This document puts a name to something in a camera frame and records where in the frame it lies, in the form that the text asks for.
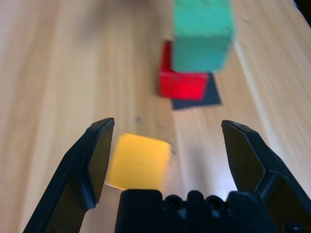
stacked blocks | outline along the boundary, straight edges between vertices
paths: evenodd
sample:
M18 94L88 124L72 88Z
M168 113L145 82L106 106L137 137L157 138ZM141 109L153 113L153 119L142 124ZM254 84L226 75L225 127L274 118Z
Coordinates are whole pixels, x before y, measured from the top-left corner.
M165 42L160 93L174 100L202 100L207 72L220 70L234 37L229 0L174 0L174 41Z

wood grain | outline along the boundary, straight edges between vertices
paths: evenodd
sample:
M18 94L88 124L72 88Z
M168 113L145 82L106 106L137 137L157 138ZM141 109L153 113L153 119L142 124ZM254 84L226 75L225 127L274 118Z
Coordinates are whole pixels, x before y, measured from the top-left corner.
M215 75L222 105L172 111L157 93L171 0L0 0L0 230L21 232L64 153L114 117L172 146L163 195L235 189L221 121L257 130L311 196L311 31L290 0L232 0L237 39ZM81 232L113 232L104 186Z

green block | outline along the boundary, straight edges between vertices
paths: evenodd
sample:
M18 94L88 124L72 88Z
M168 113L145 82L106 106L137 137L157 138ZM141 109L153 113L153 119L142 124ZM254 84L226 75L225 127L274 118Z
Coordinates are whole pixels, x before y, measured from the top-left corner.
M220 70L235 26L229 0L174 0L172 64L178 72Z

table surface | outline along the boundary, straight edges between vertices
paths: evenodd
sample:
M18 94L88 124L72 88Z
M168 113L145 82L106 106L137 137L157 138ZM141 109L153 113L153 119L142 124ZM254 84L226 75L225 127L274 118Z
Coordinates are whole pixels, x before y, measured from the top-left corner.
M235 189L223 119L257 130L311 196L311 30L291 0L232 7L222 105L173 111L157 92L172 0L0 0L1 232L23 230L64 153L105 117L112 146L121 133L172 145L164 196ZM120 193L105 185L81 232L113 232Z

cube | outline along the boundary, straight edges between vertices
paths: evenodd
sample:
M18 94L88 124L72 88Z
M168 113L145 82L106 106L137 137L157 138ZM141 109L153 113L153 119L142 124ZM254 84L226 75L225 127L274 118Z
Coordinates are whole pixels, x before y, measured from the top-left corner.
M119 189L162 190L170 155L165 141L124 133L118 138L105 183Z
M235 26L229 0L174 0L173 70L220 70Z
M172 42L163 46L159 74L162 97L175 100L202 100L208 85L207 73L177 73L171 68Z

